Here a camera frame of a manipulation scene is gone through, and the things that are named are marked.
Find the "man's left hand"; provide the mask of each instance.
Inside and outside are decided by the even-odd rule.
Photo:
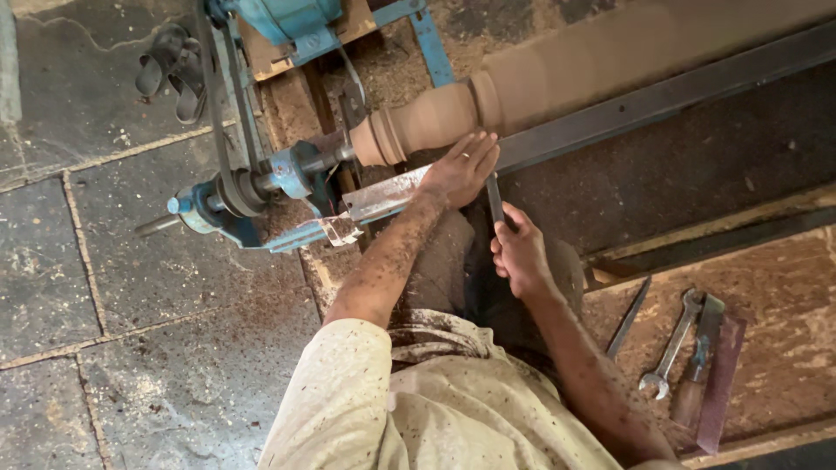
[[[476,199],[498,159],[496,134],[466,135],[432,164],[418,191],[444,196],[449,208],[459,209]]]

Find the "man's right hand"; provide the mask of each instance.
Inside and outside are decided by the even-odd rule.
[[[529,294],[560,295],[548,268],[543,232],[534,226],[525,212],[511,204],[503,202],[502,210],[513,220],[517,231],[505,222],[494,224],[497,236],[491,240],[491,251],[497,274],[510,278],[511,292],[518,299]]]

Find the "blue electric motor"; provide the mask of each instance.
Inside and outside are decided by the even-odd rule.
[[[274,46],[295,43],[294,65],[340,46],[328,23],[339,18],[339,0],[217,0],[221,9],[235,11]]]

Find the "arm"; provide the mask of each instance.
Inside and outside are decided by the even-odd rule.
[[[595,345],[554,283],[543,234],[525,214],[503,203],[518,232],[497,222],[491,250],[497,274],[531,312],[557,369],[573,414],[625,467],[676,457],[651,420],[645,399]]]
[[[337,293],[323,326],[365,319],[386,328],[418,250],[441,214],[476,198],[499,158],[496,134],[468,135],[433,164],[404,211],[383,231]]]

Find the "metal rail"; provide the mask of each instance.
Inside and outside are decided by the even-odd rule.
[[[836,59],[836,21],[577,111],[500,140],[504,175],[666,119],[685,108],[761,86]],[[343,195],[356,222],[401,210],[429,166]]]

